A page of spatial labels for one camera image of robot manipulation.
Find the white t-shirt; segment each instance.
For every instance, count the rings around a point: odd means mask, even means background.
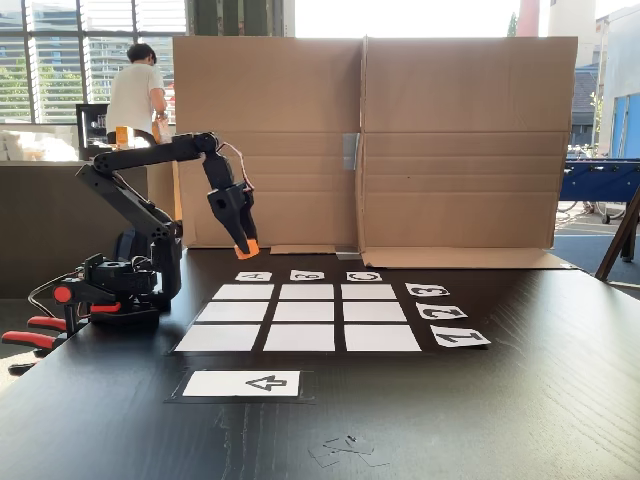
[[[162,73],[151,65],[132,63],[111,82],[111,103],[107,109],[107,132],[131,127],[151,133],[153,104],[151,90],[164,89]]]

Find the tic-tac-toe grid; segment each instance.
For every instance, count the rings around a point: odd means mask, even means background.
[[[340,337],[348,352],[420,351],[390,284],[323,282],[223,285],[176,350],[329,352]]]

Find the orange gripper tip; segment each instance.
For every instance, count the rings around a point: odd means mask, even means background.
[[[234,247],[236,250],[236,255],[240,260],[246,260],[247,258],[255,257],[258,253],[260,253],[260,247],[258,246],[258,241],[255,238],[248,239],[247,244],[249,245],[249,253],[244,253],[238,248],[237,245]]]

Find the robotic arm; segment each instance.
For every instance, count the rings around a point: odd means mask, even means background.
[[[126,168],[204,156],[204,172],[212,188],[207,199],[214,216],[236,243],[239,258],[256,255],[252,188],[246,180],[234,183],[231,167],[219,153],[220,148],[212,133],[188,134],[176,136],[168,144],[103,153],[95,157],[93,165],[84,165],[76,176],[146,236],[151,256],[118,262],[95,255],[78,269],[79,274],[67,276],[54,285],[56,301],[65,307],[91,305],[92,322],[129,323],[147,321],[150,317],[157,320],[159,312],[168,310],[171,299],[180,291],[182,225],[142,197],[118,174],[118,170]],[[160,289],[155,288],[157,273],[161,276]],[[65,317],[74,317],[71,323],[76,322],[75,311],[72,308],[68,315],[65,312]]]

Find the window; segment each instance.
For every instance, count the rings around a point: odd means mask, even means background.
[[[31,104],[22,37],[0,37],[0,122],[30,122]]]
[[[77,103],[108,103],[127,49],[148,43],[175,119],[172,36],[184,0],[0,0],[0,123],[75,123]]]

